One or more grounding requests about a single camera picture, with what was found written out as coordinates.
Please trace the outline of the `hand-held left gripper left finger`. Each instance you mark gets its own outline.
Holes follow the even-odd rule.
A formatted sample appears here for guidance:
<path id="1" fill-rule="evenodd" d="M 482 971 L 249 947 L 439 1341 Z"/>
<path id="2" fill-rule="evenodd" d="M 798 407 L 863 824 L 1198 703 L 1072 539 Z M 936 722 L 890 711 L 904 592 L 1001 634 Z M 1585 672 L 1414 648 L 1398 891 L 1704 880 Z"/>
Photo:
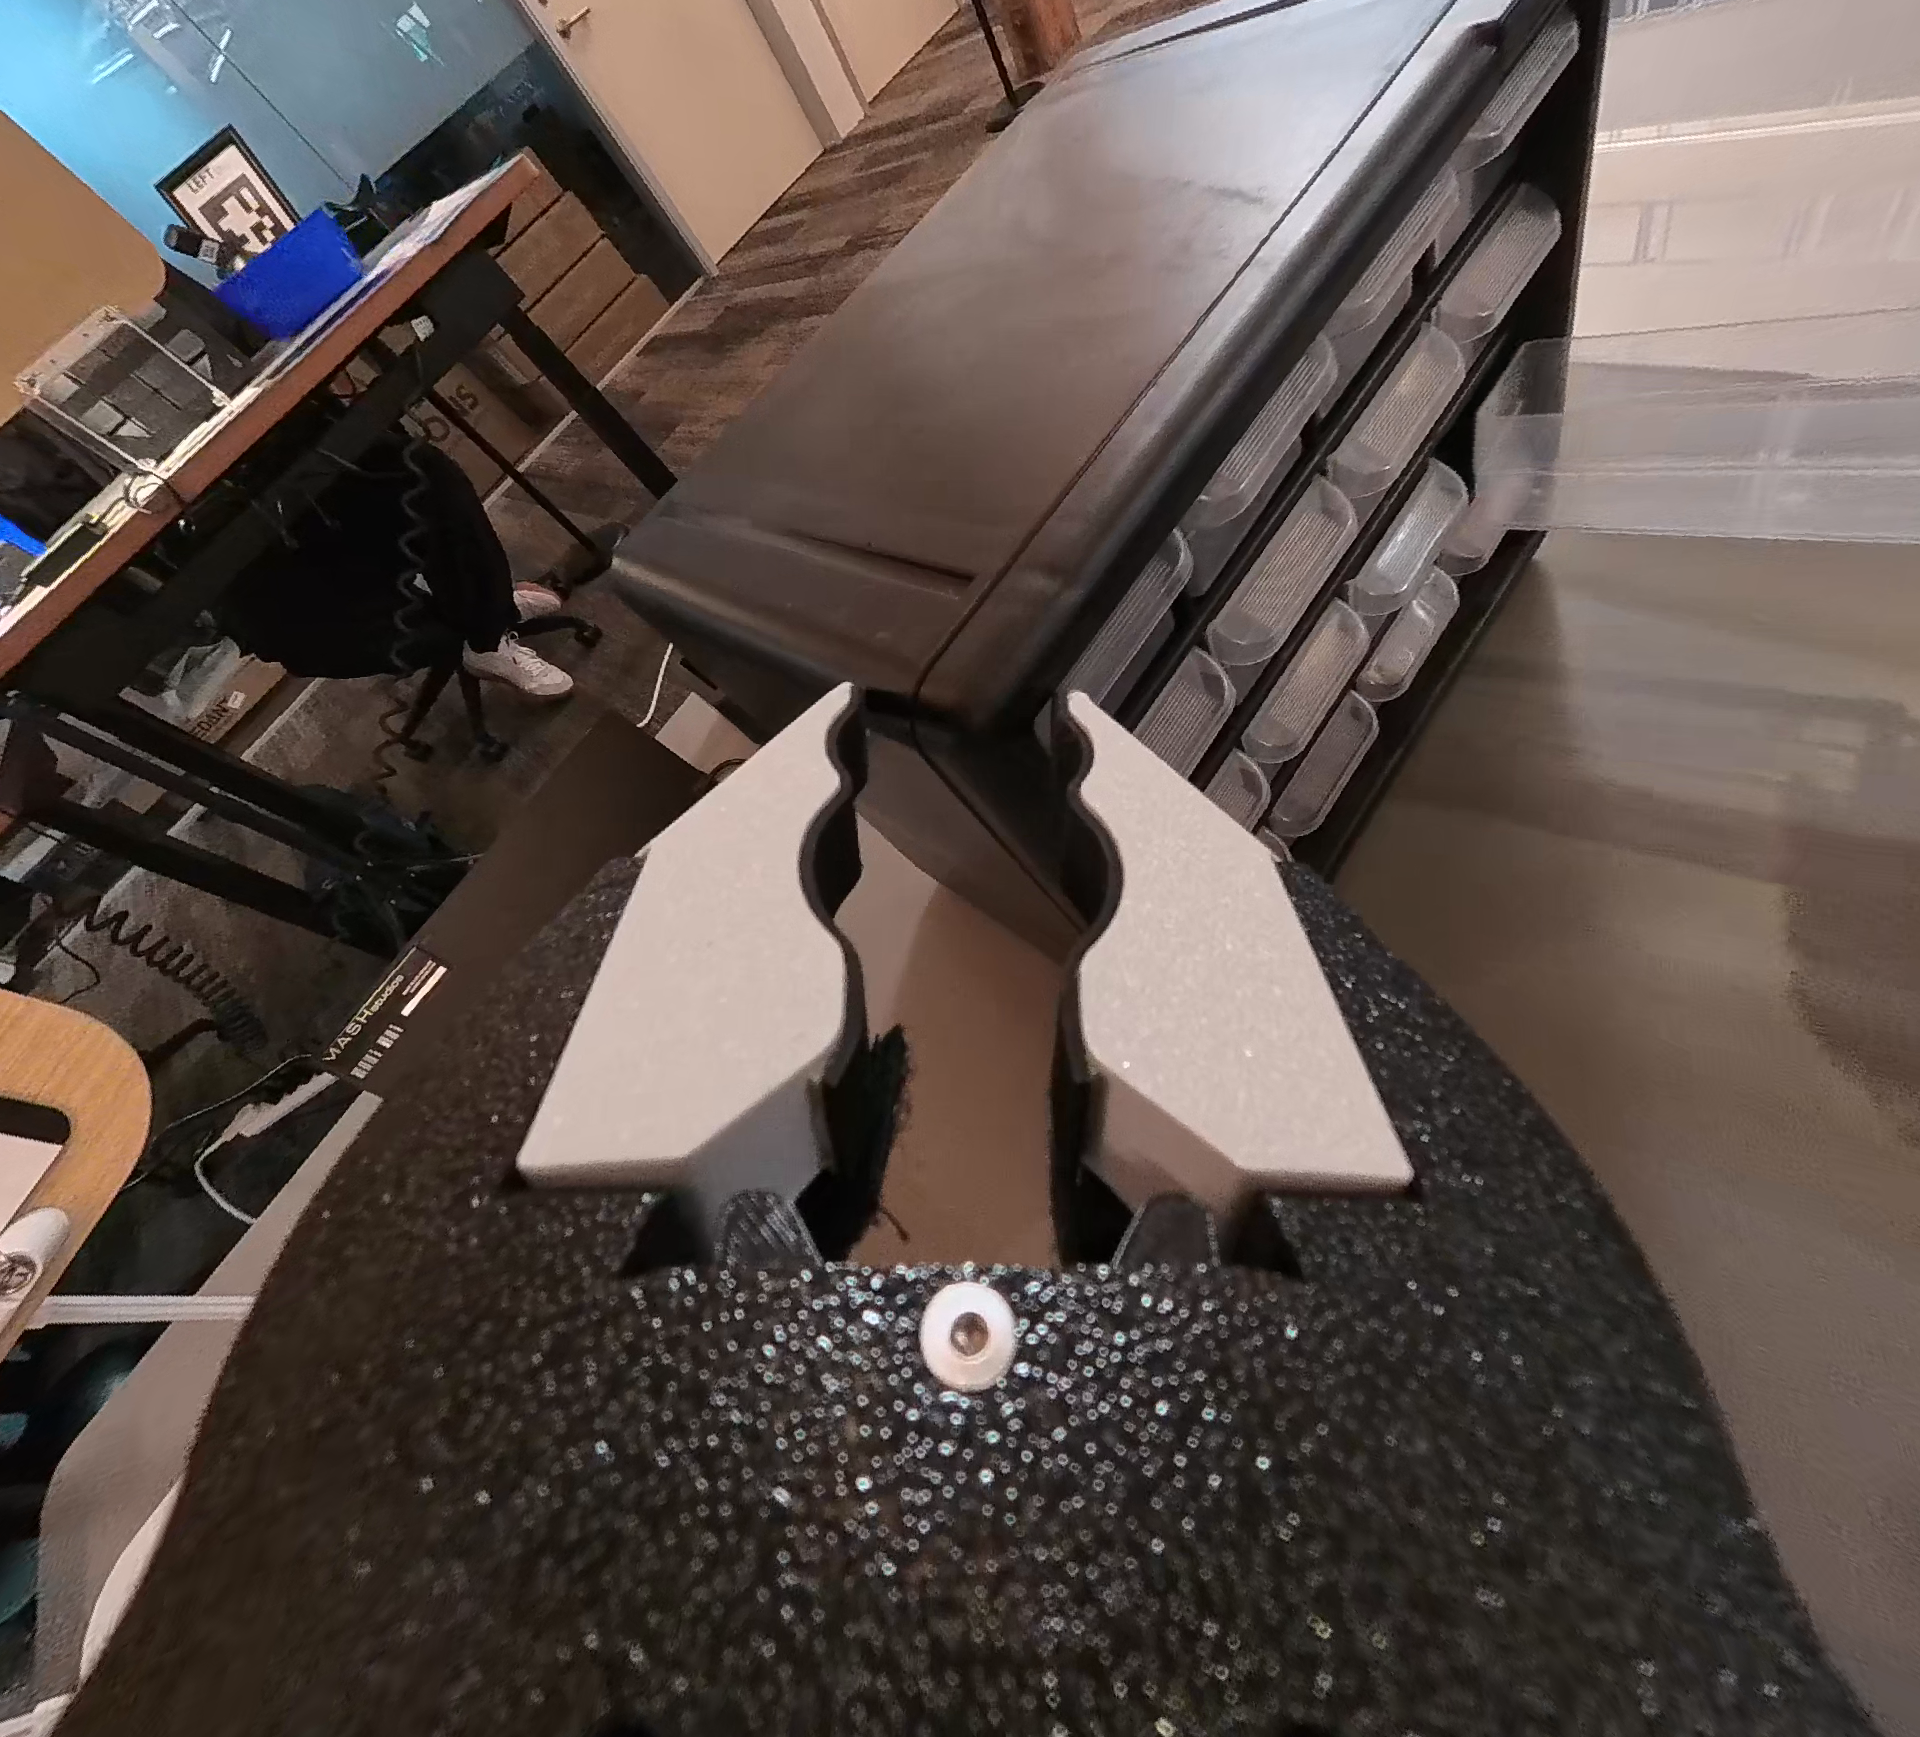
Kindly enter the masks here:
<path id="1" fill-rule="evenodd" d="M 858 954 L 860 692 L 841 682 L 638 857 L 517 1173 L 543 1191 L 670 1196 L 709 1234 L 741 1195 L 819 1245 L 874 1219 Z"/>

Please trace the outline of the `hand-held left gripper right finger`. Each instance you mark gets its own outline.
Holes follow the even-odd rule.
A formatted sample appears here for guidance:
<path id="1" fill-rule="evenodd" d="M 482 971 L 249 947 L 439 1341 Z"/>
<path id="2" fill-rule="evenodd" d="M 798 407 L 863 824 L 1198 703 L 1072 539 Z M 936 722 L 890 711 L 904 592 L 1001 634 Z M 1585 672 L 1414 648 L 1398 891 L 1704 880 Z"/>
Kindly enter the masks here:
<path id="1" fill-rule="evenodd" d="M 1410 1198 L 1418 1174 L 1282 859 L 1093 696 L 1058 701 L 1058 1242 L 1162 1196 L 1245 1245 L 1280 1196 Z"/>

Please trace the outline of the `wooden-top black-frame desk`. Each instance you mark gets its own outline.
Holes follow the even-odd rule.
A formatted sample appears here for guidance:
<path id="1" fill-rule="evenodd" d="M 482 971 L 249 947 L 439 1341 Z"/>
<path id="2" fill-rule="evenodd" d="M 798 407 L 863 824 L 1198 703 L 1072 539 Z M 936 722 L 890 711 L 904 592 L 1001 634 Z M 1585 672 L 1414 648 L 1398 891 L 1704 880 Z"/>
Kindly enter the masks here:
<path id="1" fill-rule="evenodd" d="M 490 251 L 536 181 L 517 154 L 379 243 L 355 283 L 164 457 L 137 455 L 28 562 L 4 608 L 4 832 L 60 835 L 231 906 L 401 950 L 460 882 L 465 854 L 416 821 L 334 788 L 300 788 L 126 699 L 137 674 L 435 386 L 503 332 L 652 498 L 674 476 L 605 393 L 536 326 Z M 316 886 L 228 860 L 151 821 L 87 806 L 59 751 L 299 857 Z"/>

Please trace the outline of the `tan divider panel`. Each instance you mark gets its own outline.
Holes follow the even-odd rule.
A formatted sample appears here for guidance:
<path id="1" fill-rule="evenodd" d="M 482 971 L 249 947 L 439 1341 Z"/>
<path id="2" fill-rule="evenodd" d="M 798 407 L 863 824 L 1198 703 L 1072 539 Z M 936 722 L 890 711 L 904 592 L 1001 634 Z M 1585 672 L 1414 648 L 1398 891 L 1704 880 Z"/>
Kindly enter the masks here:
<path id="1" fill-rule="evenodd" d="M 156 244 L 10 116 L 3 116 L 3 425 L 21 374 L 103 308 L 145 310 L 166 269 Z"/>

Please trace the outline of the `rows of clear cabinet drawers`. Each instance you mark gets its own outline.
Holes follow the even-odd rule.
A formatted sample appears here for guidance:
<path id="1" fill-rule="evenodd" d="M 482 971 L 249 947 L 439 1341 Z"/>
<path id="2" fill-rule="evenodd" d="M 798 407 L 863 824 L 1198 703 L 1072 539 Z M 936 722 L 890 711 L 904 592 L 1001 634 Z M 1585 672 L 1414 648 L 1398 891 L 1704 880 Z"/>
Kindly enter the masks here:
<path id="1" fill-rule="evenodd" d="M 1498 523 L 1473 429 L 1572 317 L 1597 24 L 1560 0 L 1522 32 L 1328 320 L 1228 409 L 1069 678 L 1327 879 L 1541 547 Z"/>

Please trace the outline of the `large clear storage bin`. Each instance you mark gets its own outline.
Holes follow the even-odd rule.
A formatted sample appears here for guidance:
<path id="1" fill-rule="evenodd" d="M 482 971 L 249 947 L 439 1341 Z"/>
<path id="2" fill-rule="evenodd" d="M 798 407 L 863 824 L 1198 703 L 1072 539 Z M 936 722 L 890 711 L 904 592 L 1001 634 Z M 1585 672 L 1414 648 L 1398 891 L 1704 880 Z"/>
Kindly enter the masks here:
<path id="1" fill-rule="evenodd" d="M 1918 0 L 1609 0 L 1575 320 L 1476 415 L 1498 535 L 1917 544 Z"/>

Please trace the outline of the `black-and-white marker sign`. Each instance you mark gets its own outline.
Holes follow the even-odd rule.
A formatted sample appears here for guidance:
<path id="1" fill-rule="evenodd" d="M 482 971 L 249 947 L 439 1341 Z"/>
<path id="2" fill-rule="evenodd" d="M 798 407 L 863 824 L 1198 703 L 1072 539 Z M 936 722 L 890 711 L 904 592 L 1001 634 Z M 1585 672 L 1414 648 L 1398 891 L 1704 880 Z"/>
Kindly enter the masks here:
<path id="1" fill-rule="evenodd" d="M 245 269 L 300 223 L 235 124 L 201 142 L 154 189 L 173 212 L 166 248 L 202 262 L 220 278 Z"/>

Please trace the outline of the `round-cornered wooden table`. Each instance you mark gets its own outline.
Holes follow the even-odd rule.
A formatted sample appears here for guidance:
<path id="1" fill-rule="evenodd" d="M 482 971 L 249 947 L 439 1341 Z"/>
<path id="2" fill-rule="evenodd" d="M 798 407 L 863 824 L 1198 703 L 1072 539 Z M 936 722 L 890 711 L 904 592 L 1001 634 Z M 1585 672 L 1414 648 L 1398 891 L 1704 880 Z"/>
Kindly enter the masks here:
<path id="1" fill-rule="evenodd" d="M 148 1143 L 151 1077 L 109 1024 L 3 995 L 3 1345 L 28 1330 Z"/>

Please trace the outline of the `black drawer cabinet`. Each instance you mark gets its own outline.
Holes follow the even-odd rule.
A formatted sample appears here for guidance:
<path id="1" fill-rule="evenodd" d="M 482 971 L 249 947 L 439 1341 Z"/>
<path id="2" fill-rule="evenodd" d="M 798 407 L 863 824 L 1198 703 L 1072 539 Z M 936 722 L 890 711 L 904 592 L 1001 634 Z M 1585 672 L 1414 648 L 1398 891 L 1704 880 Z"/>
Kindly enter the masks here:
<path id="1" fill-rule="evenodd" d="M 1065 956 L 1048 712 L 1104 598 L 1557 3 L 1219 0 L 1093 47 L 625 540 L 616 592 L 758 743 L 856 684 L 864 816 Z"/>

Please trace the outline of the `clear acrylic box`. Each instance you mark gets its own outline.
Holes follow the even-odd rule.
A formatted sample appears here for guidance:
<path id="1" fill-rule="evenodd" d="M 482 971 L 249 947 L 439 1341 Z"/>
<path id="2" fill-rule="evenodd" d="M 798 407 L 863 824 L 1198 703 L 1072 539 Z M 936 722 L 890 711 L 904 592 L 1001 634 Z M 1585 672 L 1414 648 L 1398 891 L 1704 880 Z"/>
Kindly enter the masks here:
<path id="1" fill-rule="evenodd" d="M 152 307 L 100 308 L 14 380 L 23 407 L 119 475 L 160 475 L 190 455 L 253 380 L 225 335 Z"/>

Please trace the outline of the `stack of cardboard boxes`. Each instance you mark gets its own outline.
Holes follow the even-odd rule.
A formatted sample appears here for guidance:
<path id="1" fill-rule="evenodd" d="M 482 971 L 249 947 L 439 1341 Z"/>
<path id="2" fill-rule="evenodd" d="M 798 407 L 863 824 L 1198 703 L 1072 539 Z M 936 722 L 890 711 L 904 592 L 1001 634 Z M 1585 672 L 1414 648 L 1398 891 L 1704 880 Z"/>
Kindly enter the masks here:
<path id="1" fill-rule="evenodd" d="M 669 296 L 545 168 L 507 221 L 492 258 L 524 313 L 585 376 L 607 380 L 669 317 Z"/>

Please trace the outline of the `blue plastic bin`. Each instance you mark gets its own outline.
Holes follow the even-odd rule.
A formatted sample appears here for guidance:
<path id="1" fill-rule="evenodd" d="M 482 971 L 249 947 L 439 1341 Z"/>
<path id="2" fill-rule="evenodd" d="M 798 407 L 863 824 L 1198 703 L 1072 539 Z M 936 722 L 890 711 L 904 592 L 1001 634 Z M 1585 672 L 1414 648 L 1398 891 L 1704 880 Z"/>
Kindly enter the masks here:
<path id="1" fill-rule="evenodd" d="M 323 206 L 220 281 L 213 299 L 267 341 L 294 339 L 363 283 L 352 243 Z"/>

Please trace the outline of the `black stand pole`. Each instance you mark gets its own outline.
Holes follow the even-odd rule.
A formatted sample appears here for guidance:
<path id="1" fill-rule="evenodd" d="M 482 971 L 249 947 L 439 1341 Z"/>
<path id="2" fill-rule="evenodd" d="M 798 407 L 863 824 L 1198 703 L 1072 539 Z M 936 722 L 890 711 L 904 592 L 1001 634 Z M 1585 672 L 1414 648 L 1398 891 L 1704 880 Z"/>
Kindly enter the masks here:
<path id="1" fill-rule="evenodd" d="M 990 136 L 999 136 L 1045 93 L 1046 80 L 1016 76 L 989 0 L 969 0 L 969 7 L 1001 93 L 997 106 L 986 115 L 984 129 Z"/>

